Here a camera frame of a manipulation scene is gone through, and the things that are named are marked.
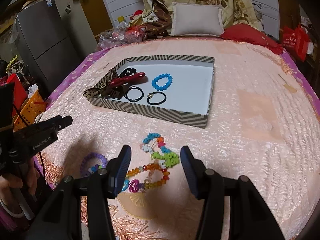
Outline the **left hand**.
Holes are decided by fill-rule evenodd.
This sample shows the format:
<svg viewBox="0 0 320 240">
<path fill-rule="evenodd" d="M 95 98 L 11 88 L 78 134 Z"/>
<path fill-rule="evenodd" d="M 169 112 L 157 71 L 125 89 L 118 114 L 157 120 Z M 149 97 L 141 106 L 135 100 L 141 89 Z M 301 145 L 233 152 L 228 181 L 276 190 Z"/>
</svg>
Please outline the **left hand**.
<svg viewBox="0 0 320 240">
<path fill-rule="evenodd" d="M 27 163 L 29 168 L 27 172 L 26 183 L 28 185 L 29 193 L 34 195 L 37 188 L 37 180 L 39 179 L 40 174 L 34 166 L 33 158 L 29 159 Z M 1 198 L 4 199 L 11 194 L 10 188 L 20 189 L 22 186 L 23 180 L 15 175 L 5 174 L 1 176 Z"/>
</svg>

